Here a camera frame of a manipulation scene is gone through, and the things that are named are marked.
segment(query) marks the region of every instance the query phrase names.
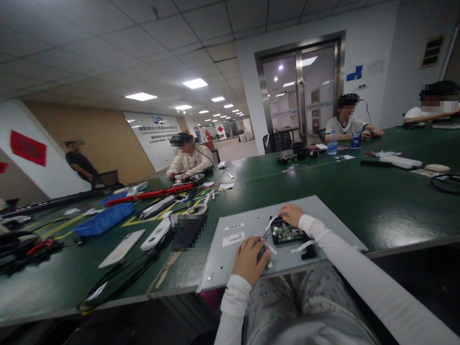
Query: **metal panel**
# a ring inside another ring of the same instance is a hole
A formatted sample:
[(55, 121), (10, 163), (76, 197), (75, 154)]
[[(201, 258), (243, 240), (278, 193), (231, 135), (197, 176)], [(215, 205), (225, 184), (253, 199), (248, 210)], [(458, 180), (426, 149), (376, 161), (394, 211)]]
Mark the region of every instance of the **metal panel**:
[[(358, 237), (356, 237), (317, 196), (309, 196), (291, 201), (291, 203), (295, 203), (302, 209), (307, 209), (310, 215), (321, 219), (328, 228), (332, 229), (356, 249), (360, 251), (368, 250)], [(256, 235), (263, 236), (270, 216), (275, 216), (284, 204), (285, 203), (272, 205), (219, 219), (197, 292), (225, 286), (230, 278), (233, 262), (235, 260), (235, 251), (241, 242), (235, 242), (223, 247), (224, 237), (240, 231), (244, 231), (246, 238)], [(273, 246), (271, 238), (268, 238), (267, 241)], [(272, 254), (270, 257), (273, 267), (266, 269), (263, 275), (265, 277), (271, 277), (305, 271), (318, 262), (327, 260), (326, 254), (315, 245), (318, 257), (303, 261), (300, 257), (303, 252), (291, 253), (291, 249), (295, 249), (300, 245), (300, 242), (292, 242), (276, 246), (278, 254)]]

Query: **black chair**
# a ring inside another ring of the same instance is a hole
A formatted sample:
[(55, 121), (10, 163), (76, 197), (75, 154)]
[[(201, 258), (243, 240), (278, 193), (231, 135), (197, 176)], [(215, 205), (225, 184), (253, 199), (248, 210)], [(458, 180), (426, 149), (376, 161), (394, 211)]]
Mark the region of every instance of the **black chair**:
[(321, 142), (326, 141), (326, 129), (325, 128), (318, 130), (316, 134), (320, 137)]

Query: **hair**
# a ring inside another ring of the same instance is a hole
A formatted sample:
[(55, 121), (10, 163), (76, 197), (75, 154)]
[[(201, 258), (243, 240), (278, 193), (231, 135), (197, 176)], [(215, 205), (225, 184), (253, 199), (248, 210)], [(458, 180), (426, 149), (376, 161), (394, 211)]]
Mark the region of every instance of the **hair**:
[(66, 141), (66, 147), (69, 147), (71, 144), (78, 144), (76, 141)]

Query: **red decoration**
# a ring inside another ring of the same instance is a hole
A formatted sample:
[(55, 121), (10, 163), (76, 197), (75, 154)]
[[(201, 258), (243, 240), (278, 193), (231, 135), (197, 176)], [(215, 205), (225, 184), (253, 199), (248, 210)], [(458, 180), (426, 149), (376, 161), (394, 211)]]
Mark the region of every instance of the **red decoration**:
[(11, 131), (11, 150), (19, 157), (46, 166), (46, 145), (21, 133)]
[(4, 173), (6, 168), (8, 168), (8, 163), (0, 162), (0, 173)]

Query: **person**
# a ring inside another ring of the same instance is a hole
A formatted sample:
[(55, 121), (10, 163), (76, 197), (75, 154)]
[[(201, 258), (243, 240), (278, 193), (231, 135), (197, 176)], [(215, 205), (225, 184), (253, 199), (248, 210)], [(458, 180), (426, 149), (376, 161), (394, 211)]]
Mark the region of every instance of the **person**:
[[(329, 135), (333, 129), (335, 129), (338, 140), (351, 140), (353, 138), (350, 117), (355, 111), (358, 102), (359, 96), (356, 93), (349, 93), (338, 99), (337, 116), (330, 119), (326, 125), (326, 141), (329, 139)], [(383, 135), (383, 131), (377, 127), (368, 125), (359, 119), (355, 119), (355, 121), (358, 121), (363, 126), (363, 133), (361, 134), (362, 139), (381, 137)]]
[(66, 142), (66, 147), (69, 150), (66, 153), (66, 161), (75, 170), (79, 177), (91, 183), (92, 188), (95, 188), (95, 181), (99, 181), (99, 173), (93, 167), (91, 162), (83, 154), (80, 153), (80, 145), (76, 141)]
[(459, 110), (459, 86), (451, 80), (437, 81), (420, 91), (421, 107), (404, 115), (404, 124), (446, 117)]
[[(278, 213), (313, 238), (400, 345), (460, 344), (441, 320), (371, 260), (293, 204)], [(379, 344), (334, 269), (259, 281), (270, 257), (258, 236), (236, 250), (215, 345)]]
[(204, 145), (196, 144), (193, 136), (181, 132), (173, 135), (169, 142), (179, 152), (166, 171), (168, 179), (174, 181), (176, 175), (180, 175), (182, 180), (190, 178), (214, 165), (211, 151)]

